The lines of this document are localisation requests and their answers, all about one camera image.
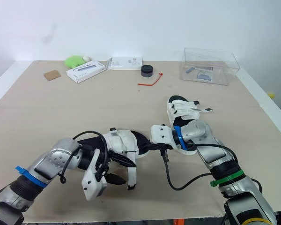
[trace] clear plastic box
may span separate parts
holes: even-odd
[[[239,69],[239,64],[231,52],[185,48],[180,78],[228,85]]]

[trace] yellow ring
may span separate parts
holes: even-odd
[[[273,225],[270,221],[268,221],[267,219],[262,219],[262,218],[251,218],[251,219],[247,219],[246,221],[244,221],[243,223],[242,223],[242,225],[247,225],[247,224],[249,224],[249,223],[251,223],[251,222],[257,222],[257,221],[259,221],[259,222],[264,222],[264,223],[266,223],[266,224],[269,224],[269,225]]]

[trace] black cable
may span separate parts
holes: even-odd
[[[174,189],[175,191],[181,191],[183,190],[184,188],[186,188],[187,186],[189,186],[191,183],[193,183],[195,180],[201,178],[201,177],[205,177],[205,176],[210,176],[211,173],[204,173],[204,174],[201,174],[199,176],[196,176],[195,178],[191,179],[189,182],[187,182],[186,184],[184,184],[182,187],[174,187],[171,180],[170,180],[170,173],[169,173],[169,167],[168,167],[168,163],[167,163],[167,160],[165,157],[163,157],[163,162],[164,162],[164,165],[165,165],[165,171],[167,173],[167,179],[168,179],[168,183],[170,185],[170,187],[172,189]]]
[[[235,160],[235,162],[238,164],[238,159],[236,157],[236,154],[234,153],[234,151],[232,151],[230,148],[220,145],[220,144],[188,144],[187,146],[210,146],[210,147],[217,147],[217,148],[221,148],[221,149],[225,149],[228,152],[230,152],[233,155],[233,158]]]
[[[75,137],[73,137],[73,140],[75,140],[77,137],[79,137],[81,135],[84,135],[84,134],[96,134],[101,138],[101,140],[104,144],[104,161],[103,161],[102,166],[107,166],[108,148],[107,148],[107,143],[106,143],[106,140],[105,140],[104,136],[102,134],[100,134],[99,132],[88,130],[88,131],[84,131],[80,134],[77,134]]]
[[[102,134],[100,134],[99,132],[88,130],[88,131],[84,131],[84,132],[82,132],[80,134],[77,134],[72,139],[75,140],[77,137],[79,137],[81,135],[84,135],[84,134],[96,134],[96,135],[98,135],[101,138],[101,140],[102,140],[102,142],[104,144],[104,160],[103,160],[102,166],[106,167],[107,166],[108,148],[107,148],[107,143],[106,143],[106,140],[105,140],[104,136]],[[70,155],[69,159],[66,161],[65,166],[62,169],[61,173],[58,174],[60,176],[60,182],[62,184],[66,183],[66,181],[67,181],[66,178],[65,178],[65,172],[66,172],[67,166],[69,165],[69,163],[70,163],[71,159],[73,158],[73,156],[76,155],[79,150],[80,150],[80,147],[72,152],[72,154]]]
[[[221,222],[221,225],[224,225],[224,224],[225,224],[227,218],[228,218],[228,215],[225,213],[224,218],[223,218],[223,220],[222,220],[222,222]]]
[[[66,183],[66,178],[65,178],[65,172],[66,172],[66,169],[67,169],[67,166],[69,165],[71,159],[73,158],[74,155],[76,155],[78,153],[78,151],[80,150],[80,147],[75,149],[75,151],[72,152],[72,154],[70,155],[69,159],[66,161],[66,164],[64,166],[64,168],[62,169],[61,173],[58,174],[58,176],[60,176],[60,182],[62,184],[65,184]]]
[[[256,179],[252,179],[251,178],[251,180],[258,184],[259,192],[262,193],[262,185],[261,185],[261,183],[258,180],[256,180]]]

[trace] white package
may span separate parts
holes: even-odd
[[[78,67],[68,70],[67,76],[70,77],[76,83],[80,83],[105,70],[105,65],[96,60],[92,60],[90,62],[84,63]]]
[[[138,70],[141,69],[141,57],[112,57],[108,60],[107,69],[111,70]]]

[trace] red wire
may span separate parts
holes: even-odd
[[[138,85],[143,85],[143,86],[153,86],[154,84],[157,83],[157,81],[159,81],[160,77],[163,75],[163,73],[159,73],[159,77],[157,78],[157,80],[153,83],[153,84],[145,84],[145,83],[138,83]]]

